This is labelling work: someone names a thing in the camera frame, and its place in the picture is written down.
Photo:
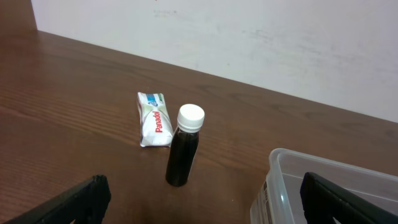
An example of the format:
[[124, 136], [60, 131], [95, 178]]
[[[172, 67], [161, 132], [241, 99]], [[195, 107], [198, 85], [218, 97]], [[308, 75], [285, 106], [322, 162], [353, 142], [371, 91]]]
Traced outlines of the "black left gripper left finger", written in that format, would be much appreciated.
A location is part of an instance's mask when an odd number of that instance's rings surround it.
[[94, 175], [4, 224], [102, 223], [111, 201], [105, 175]]

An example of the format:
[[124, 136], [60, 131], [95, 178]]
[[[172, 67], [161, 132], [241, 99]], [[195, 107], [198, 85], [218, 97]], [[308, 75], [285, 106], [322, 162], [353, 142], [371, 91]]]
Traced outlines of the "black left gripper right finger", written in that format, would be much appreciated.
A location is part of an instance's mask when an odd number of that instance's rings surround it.
[[369, 203], [314, 172], [305, 173], [300, 197], [308, 224], [397, 223], [397, 215]]

